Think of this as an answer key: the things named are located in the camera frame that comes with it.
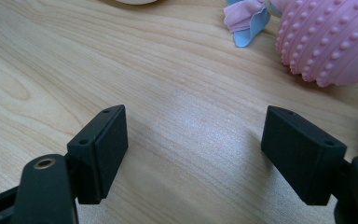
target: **wooden table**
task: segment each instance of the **wooden table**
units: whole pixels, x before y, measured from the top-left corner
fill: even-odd
[[[278,21],[234,46],[224,0],[0,0],[0,192],[99,111],[127,108],[130,147],[81,223],[333,223],[260,151],[268,105],[358,156],[358,85],[319,88],[283,66]]]

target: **pink fabric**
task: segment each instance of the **pink fabric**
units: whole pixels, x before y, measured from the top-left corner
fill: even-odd
[[[231,33],[249,29],[252,16],[264,6],[263,0],[244,0],[225,7],[225,24]]]
[[[276,47],[294,74],[322,87],[358,82],[358,0],[294,0],[279,8]]]

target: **wood grain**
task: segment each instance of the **wood grain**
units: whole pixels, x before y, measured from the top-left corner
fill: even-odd
[[[290,74],[272,20],[234,47],[223,0],[0,0],[0,192],[100,110],[127,107],[130,148],[81,223],[334,223],[260,152],[268,105],[296,111],[358,156],[358,84]]]

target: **tabletop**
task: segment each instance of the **tabletop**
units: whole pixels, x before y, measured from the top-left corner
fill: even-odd
[[[334,223],[260,150],[268,105],[297,112],[358,156],[358,84],[319,88],[275,51],[273,19],[248,48],[224,0],[0,0],[0,192],[101,110],[125,105],[129,148],[80,223]]]

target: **screw hole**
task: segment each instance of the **screw hole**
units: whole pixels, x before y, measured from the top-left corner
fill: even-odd
[[[86,145],[89,142],[89,140],[83,139],[79,141],[80,145]]]
[[[50,166],[54,165],[55,160],[52,158],[47,158],[47,159],[43,159],[41,161],[38,161],[37,163],[34,164],[34,168],[36,170],[43,170],[43,169],[47,169]]]
[[[334,144],[334,142],[331,142],[331,141],[324,141],[324,142],[330,147],[333,147],[336,145],[336,144]]]

